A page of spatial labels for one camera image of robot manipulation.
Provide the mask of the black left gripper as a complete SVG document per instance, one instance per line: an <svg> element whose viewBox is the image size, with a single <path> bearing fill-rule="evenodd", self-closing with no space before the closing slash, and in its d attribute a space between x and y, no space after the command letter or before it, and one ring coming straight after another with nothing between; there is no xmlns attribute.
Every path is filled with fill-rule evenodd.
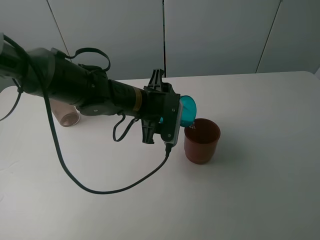
<svg viewBox="0 0 320 240"><path fill-rule="evenodd" d="M158 123L163 111L165 94L175 93L172 85L165 82L162 76L164 70L154 69L145 91L147 93L146 107L141 116L142 142L144 144L154 144L154 134L161 133L161 124Z"/></svg>

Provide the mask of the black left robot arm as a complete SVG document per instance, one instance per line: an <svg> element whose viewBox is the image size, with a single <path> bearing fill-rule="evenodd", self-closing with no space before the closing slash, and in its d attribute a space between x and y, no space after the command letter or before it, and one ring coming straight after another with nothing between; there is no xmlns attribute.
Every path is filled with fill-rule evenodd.
<svg viewBox="0 0 320 240"><path fill-rule="evenodd" d="M6 35L0 37L0 75L17 80L34 96L72 105L84 116L132 116L141 120L142 141L154 142L159 134L165 143L178 141L182 105L180 95L163 82L155 69L147 86L137 88L109 79L107 69L72 63L55 48L25 51Z"/></svg>

